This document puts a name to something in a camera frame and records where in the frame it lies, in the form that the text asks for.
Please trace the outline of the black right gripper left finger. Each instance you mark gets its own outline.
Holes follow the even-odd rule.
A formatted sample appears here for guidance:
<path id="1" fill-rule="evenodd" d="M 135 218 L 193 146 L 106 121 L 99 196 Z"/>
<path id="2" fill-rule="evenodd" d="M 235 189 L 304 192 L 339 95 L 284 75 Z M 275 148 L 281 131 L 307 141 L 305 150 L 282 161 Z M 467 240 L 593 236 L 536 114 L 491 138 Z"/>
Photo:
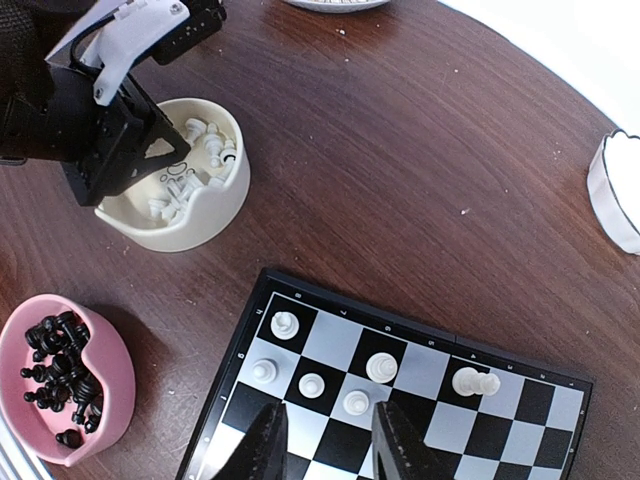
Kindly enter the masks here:
<path id="1" fill-rule="evenodd" d="M 285 479 L 287 445 L 286 405 L 269 403 L 258 413 L 239 445 L 212 479 Z"/>

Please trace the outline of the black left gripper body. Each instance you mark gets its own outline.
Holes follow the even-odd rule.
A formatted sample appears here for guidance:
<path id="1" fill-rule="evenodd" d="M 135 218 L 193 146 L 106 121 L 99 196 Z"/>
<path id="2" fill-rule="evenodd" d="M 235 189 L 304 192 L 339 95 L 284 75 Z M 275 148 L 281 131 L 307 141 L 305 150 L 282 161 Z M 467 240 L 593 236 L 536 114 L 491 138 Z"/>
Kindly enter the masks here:
<path id="1" fill-rule="evenodd" d="M 96 206 L 186 158 L 191 147 L 133 78 L 151 58 L 168 65 L 218 32 L 220 1 L 123 1 L 74 35 L 70 67 L 92 86 L 83 101 L 88 132 L 63 164 L 78 203 Z"/>

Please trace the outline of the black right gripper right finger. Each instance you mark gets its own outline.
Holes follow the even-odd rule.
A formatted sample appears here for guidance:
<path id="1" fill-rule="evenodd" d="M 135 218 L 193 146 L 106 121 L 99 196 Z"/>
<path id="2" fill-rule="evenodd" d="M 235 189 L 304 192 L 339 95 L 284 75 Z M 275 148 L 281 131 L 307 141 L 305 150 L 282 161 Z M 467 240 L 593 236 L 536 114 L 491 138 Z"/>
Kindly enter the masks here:
<path id="1" fill-rule="evenodd" d="M 371 433 L 375 479 L 453 478 L 396 403 L 382 401 L 375 404 Z"/>

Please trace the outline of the white rook corner piece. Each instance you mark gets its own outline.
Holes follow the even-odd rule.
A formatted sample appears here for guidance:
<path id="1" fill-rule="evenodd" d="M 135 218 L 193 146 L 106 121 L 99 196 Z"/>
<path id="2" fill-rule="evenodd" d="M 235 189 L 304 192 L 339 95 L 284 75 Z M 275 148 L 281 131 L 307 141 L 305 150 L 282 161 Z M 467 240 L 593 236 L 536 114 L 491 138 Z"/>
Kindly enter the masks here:
<path id="1" fill-rule="evenodd" d="M 271 332 L 279 340 L 293 339 L 299 332 L 300 323 L 297 316 L 288 311 L 276 312 L 271 319 Z"/>

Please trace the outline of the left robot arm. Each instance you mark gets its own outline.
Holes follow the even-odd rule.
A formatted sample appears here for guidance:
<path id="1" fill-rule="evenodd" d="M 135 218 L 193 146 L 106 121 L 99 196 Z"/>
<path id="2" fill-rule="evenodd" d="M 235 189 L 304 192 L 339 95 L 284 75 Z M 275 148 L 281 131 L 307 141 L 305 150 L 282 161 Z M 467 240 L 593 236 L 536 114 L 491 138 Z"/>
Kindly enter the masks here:
<path id="1" fill-rule="evenodd" d="M 5 1 L 1 161 L 59 163 L 95 206 L 186 158 L 191 143 L 132 76 L 218 32 L 219 1 Z"/>

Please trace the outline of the white chess pieces pile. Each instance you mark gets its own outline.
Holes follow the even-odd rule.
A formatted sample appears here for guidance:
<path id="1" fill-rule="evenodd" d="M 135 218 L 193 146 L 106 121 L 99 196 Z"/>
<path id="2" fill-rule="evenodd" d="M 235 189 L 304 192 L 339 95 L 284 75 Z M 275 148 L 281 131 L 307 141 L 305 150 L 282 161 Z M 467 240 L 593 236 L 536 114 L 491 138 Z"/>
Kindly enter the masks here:
<path id="1" fill-rule="evenodd" d="M 196 192 L 224 185 L 237 159 L 236 141 L 217 123 L 188 118 L 184 129 L 189 154 L 159 174 L 159 190 L 148 200 L 151 219 L 168 226 L 182 219 Z"/>

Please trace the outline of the black chess pieces pile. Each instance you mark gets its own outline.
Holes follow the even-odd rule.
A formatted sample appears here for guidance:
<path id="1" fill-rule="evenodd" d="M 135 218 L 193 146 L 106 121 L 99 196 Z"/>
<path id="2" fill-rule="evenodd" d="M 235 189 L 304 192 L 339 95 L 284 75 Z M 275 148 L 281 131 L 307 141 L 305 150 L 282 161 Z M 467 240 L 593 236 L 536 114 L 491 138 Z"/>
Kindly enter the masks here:
<path id="1" fill-rule="evenodd" d="M 25 341 L 33 350 L 32 367 L 24 367 L 20 375 L 39 387 L 23 395 L 25 401 L 41 410 L 60 413 L 74 403 L 71 414 L 74 426 L 55 435 L 56 441 L 72 450 L 84 444 L 84 437 L 97 431 L 104 408 L 104 392 L 100 381 L 82 360 L 90 340 L 88 326 L 73 311 L 44 317 L 26 330 Z"/>

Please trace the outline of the black and white chessboard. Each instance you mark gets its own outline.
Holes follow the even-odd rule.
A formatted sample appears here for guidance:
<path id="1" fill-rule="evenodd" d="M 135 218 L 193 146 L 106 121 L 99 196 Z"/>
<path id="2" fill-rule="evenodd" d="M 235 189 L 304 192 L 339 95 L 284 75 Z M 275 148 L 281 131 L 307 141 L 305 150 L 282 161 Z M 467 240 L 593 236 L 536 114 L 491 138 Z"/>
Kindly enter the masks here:
<path id="1" fill-rule="evenodd" d="M 271 332 L 273 315 L 294 313 L 297 335 Z M 398 364 L 387 384 L 366 375 L 367 360 L 387 352 Z M 269 384 L 251 374 L 261 358 L 277 363 Z M 493 396 L 458 395 L 461 368 L 496 374 Z M 319 374 L 324 393 L 302 396 L 300 378 Z M 345 412 L 352 390 L 369 394 L 364 415 Z M 260 410 L 284 403 L 291 479 L 369 479 L 374 405 L 392 401 L 453 479 L 565 479 L 591 399 L 593 382 L 433 329 L 285 273 L 260 273 L 206 398 L 181 479 L 209 479 L 226 463 Z"/>

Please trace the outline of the cream bowl with spout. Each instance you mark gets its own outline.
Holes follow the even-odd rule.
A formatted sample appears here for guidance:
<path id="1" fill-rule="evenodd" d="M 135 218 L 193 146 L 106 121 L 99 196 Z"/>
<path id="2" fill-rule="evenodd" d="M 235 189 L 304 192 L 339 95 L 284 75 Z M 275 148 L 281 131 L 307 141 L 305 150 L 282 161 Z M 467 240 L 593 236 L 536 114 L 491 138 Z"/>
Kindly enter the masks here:
<path id="1" fill-rule="evenodd" d="M 159 107 L 185 139 L 186 120 L 200 118 L 217 123 L 236 141 L 237 159 L 225 184 L 205 186 L 196 192 L 178 223 L 168 226 L 153 221 L 148 200 L 159 190 L 159 174 L 170 165 L 136 182 L 124 193 L 104 198 L 94 213 L 140 246 L 174 253 L 206 243 L 233 221 L 249 191 L 250 165 L 240 125 L 222 106 L 204 99 L 180 98 L 162 102 Z"/>

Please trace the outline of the pink bowl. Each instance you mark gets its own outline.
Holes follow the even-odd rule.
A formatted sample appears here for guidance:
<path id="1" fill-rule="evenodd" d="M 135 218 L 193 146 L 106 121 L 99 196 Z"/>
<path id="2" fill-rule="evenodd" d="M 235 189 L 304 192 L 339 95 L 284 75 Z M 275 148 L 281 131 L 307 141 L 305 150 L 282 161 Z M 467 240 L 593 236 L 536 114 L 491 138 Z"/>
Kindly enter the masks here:
<path id="1" fill-rule="evenodd" d="M 81 359 L 103 392 L 101 421 L 93 433 L 72 421 L 76 410 L 68 402 L 55 413 L 24 400 L 38 384 L 20 375 L 32 367 L 33 349 L 25 332 L 49 315 L 72 311 L 89 331 Z M 115 444 L 127 430 L 136 398 L 134 367 L 127 347 L 114 326 L 100 314 L 55 294 L 41 294 L 22 302 L 1 333 L 1 412 L 8 428 L 25 449 L 41 459 L 71 467 Z"/>

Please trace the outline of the patterned saucer plate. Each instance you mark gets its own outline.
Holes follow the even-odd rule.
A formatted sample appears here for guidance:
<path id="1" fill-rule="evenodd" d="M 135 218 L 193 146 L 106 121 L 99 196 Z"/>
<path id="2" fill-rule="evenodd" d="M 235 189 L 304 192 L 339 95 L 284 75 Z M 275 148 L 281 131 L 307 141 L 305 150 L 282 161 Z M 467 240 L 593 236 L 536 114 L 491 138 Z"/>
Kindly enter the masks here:
<path id="1" fill-rule="evenodd" d="M 285 0 L 285 3 L 319 13 L 343 14 L 377 8 L 389 0 Z"/>

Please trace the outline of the white scalloped bowl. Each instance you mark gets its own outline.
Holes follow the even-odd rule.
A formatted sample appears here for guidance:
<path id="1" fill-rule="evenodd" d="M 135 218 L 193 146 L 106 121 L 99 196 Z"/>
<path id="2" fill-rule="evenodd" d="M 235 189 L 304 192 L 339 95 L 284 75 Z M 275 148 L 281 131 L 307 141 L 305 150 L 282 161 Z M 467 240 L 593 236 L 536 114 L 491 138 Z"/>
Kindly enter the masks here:
<path id="1" fill-rule="evenodd" d="M 587 174 L 594 214 L 622 251 L 639 255 L 639 136 L 616 129 L 605 135 Z"/>

